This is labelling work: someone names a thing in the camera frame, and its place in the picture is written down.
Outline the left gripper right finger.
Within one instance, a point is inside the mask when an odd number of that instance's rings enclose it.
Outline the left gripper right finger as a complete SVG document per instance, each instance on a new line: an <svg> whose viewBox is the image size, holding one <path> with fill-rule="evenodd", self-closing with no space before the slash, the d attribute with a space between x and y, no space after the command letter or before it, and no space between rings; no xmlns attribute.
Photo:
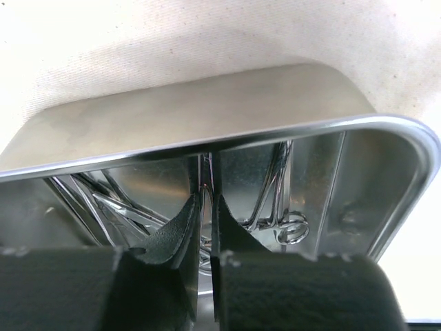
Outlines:
<svg viewBox="0 0 441 331"><path fill-rule="evenodd" d="M216 320L274 318L275 256L238 224L224 196L216 196L211 253Z"/></svg>

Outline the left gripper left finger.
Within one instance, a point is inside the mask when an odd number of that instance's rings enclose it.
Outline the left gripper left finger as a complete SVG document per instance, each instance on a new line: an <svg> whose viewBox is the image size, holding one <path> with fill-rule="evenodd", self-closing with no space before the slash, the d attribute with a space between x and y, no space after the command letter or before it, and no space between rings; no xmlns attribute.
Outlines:
<svg viewBox="0 0 441 331"><path fill-rule="evenodd" d="M191 195L176 217L124 254L123 307L128 320L196 319L199 205L199 196Z"/></svg>

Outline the steel forceps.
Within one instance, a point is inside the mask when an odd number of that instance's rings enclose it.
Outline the steel forceps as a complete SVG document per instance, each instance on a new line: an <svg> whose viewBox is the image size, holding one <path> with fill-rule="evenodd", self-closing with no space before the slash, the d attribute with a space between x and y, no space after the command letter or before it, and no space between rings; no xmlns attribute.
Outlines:
<svg viewBox="0 0 441 331"><path fill-rule="evenodd" d="M275 242L283 246L300 243L310 231L306 216L284 204L285 194L290 193L285 189L285 176L292 143L288 140L274 144L251 216L239 222L251 234L271 231Z"/></svg>
<svg viewBox="0 0 441 331"><path fill-rule="evenodd" d="M98 245L132 248L169 219L133 201L107 170L45 179Z"/></svg>

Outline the steel instrument tray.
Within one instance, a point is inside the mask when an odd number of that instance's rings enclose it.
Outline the steel instrument tray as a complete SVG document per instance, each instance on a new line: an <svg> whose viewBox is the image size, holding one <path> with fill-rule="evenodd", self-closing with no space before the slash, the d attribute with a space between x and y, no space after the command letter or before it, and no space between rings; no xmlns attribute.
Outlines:
<svg viewBox="0 0 441 331"><path fill-rule="evenodd" d="M169 220L203 192L198 310L213 311L212 197L251 216L275 143L292 140L284 204L309 223L276 252L379 259L440 168L425 125L379 114L341 72L304 63L134 90L32 116L1 153L1 246L98 245L45 182L107 170L133 201Z"/></svg>

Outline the beige cloth surgical kit roll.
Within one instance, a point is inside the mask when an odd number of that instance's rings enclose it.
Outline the beige cloth surgical kit roll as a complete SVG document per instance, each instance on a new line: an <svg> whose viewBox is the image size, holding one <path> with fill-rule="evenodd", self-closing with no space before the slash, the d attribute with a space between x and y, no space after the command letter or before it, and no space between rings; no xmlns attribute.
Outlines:
<svg viewBox="0 0 441 331"><path fill-rule="evenodd" d="M439 1L2 1L1 145L56 104L305 59L440 129Z"/></svg>

